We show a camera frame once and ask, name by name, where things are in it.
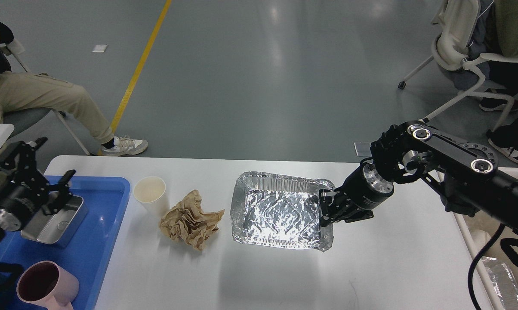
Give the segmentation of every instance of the paper cup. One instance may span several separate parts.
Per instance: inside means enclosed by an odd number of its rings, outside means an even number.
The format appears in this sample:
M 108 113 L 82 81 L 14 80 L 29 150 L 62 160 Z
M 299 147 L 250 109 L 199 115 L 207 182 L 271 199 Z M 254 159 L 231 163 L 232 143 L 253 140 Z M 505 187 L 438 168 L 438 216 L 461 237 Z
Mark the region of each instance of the paper cup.
M 141 179 L 135 185 L 133 195 L 145 207 L 148 213 L 158 219 L 164 216 L 169 209 L 167 197 L 165 196 L 165 182 L 159 177 Z

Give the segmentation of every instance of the cable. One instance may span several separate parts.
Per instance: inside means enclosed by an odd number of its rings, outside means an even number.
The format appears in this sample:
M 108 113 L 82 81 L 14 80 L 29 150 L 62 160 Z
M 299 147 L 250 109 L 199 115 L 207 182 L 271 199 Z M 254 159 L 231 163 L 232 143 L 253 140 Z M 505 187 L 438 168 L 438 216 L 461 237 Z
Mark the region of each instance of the cable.
M 364 165 L 365 161 L 369 161 L 369 160 L 371 160 L 371 159 L 373 159 L 373 157 L 366 157 L 366 158 L 363 158 L 363 159 L 361 160 L 361 166 L 362 166 L 362 165 Z
M 518 267 L 518 254 L 515 250 L 513 250 L 512 246 L 518 247 L 518 239 L 503 238 L 500 241 L 500 247 L 502 248 L 502 251 L 507 255 L 513 265 Z
M 494 233 L 493 237 L 487 242 L 487 244 L 477 253 L 473 261 L 471 262 L 471 265 L 469 265 L 469 271 L 467 273 L 467 287 L 469 290 L 469 296 L 471 298 L 471 302 L 473 302 L 473 306 L 475 306 L 476 310 L 481 310 L 481 307 L 479 306 L 479 303 L 477 302 L 477 298 L 475 298 L 475 292 L 473 291 L 473 272 L 475 271 L 475 266 L 477 266 L 477 263 L 481 260 L 481 257 L 485 255 L 485 253 L 494 245 L 496 240 L 500 237 L 500 235 L 503 232 L 503 229 L 506 226 L 504 224 L 500 224 L 496 232 Z

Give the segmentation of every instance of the white sneaker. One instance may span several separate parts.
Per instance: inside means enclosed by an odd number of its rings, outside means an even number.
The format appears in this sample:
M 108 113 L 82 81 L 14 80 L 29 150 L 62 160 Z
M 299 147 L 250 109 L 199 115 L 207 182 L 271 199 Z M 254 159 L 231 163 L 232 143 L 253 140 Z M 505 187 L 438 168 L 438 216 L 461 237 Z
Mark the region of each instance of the white sneaker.
M 114 147 L 106 149 L 100 147 L 102 156 L 121 156 L 121 155 L 137 155 L 143 153 L 148 148 L 146 140 L 130 139 L 129 136 L 123 138 L 114 137 Z

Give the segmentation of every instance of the gray floor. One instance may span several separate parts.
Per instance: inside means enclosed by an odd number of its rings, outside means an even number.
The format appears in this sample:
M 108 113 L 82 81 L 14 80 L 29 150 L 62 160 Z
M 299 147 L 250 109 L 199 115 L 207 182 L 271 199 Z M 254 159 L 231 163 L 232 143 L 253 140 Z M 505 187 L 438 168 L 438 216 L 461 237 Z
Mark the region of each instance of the gray floor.
M 34 72 L 85 86 L 111 119 L 164 3 L 0 0 L 0 20 Z M 397 89 L 430 55 L 439 3 L 173 0 L 117 133 L 147 139 L 147 157 L 359 161 L 353 142 L 455 96 L 434 62 Z M 102 43 L 106 53 L 90 52 Z M 432 125 L 486 144 L 496 119 L 465 99 Z M 82 154 L 53 115 L 17 138 L 42 135 L 40 167 Z

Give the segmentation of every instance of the seated person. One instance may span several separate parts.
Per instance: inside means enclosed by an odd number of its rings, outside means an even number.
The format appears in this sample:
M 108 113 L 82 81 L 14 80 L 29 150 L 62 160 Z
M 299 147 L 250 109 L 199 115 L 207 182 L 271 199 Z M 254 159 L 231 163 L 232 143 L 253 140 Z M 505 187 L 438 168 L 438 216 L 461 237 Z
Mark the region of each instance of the seated person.
M 487 19 L 487 47 L 505 57 L 518 57 L 518 1 L 495 0 Z M 518 93 L 518 63 L 490 61 L 490 79 Z M 518 163 L 518 118 L 489 135 L 489 144 Z
M 10 43 L 12 31 L 0 22 L 0 43 Z M 73 114 L 102 147 L 102 155 L 136 155 L 148 147 L 146 140 L 116 137 L 86 90 L 79 85 L 44 74 L 12 73 L 9 61 L 0 51 L 0 123 L 3 113 L 30 108 L 53 108 Z

